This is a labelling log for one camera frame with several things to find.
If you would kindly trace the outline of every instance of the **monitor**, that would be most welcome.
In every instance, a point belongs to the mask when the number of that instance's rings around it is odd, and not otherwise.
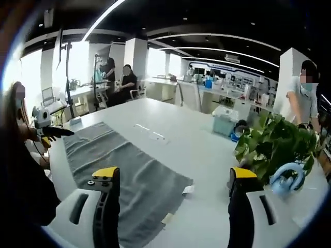
[[[56,70],[61,63],[61,47],[62,47],[62,34],[63,30],[60,29],[57,33],[55,46],[54,46],[54,54],[53,54],[53,63],[56,65]]]
[[[201,74],[201,75],[204,75],[205,74],[205,69],[203,69],[203,68],[195,68],[194,69],[194,73],[195,74]]]

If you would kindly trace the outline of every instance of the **green leaves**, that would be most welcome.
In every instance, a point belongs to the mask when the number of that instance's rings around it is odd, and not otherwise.
[[[269,183],[269,177],[279,167],[289,162],[305,161],[304,171],[307,176],[314,164],[314,156],[320,151],[315,133],[299,129],[280,115],[268,117],[271,122],[264,126],[262,132],[253,129],[240,137],[235,148],[236,159],[239,162],[247,160],[252,171],[264,184]],[[265,116],[262,118],[264,120],[260,120],[260,124],[266,121]]]

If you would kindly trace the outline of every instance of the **bright window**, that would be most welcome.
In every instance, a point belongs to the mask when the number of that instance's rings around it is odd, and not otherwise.
[[[25,105],[27,115],[30,119],[34,106],[40,105],[36,102],[38,95],[41,93],[40,65],[41,65],[41,50],[32,52],[23,58],[22,63],[22,79],[21,83],[25,87]]]
[[[72,48],[69,52],[69,81],[77,79],[81,84],[88,83],[87,69],[88,69],[88,47],[89,43],[86,41],[73,42]],[[53,61],[53,87],[60,88],[62,92],[66,88],[66,57],[67,50],[61,50],[61,62]]]
[[[182,65],[182,58],[175,54],[170,54],[169,73],[175,76],[180,76],[180,67]]]
[[[166,53],[153,48],[148,49],[147,74],[158,76],[166,74]]]

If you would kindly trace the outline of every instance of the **man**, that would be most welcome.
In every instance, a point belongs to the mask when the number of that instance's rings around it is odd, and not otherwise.
[[[194,75],[194,69],[192,65],[189,65],[188,70],[186,72],[186,76],[193,76]]]
[[[317,76],[314,63],[310,60],[304,61],[300,76],[293,76],[287,87],[286,97],[290,102],[290,108],[283,108],[280,114],[285,120],[296,125],[307,126],[311,122],[314,130],[320,132],[315,85]]]

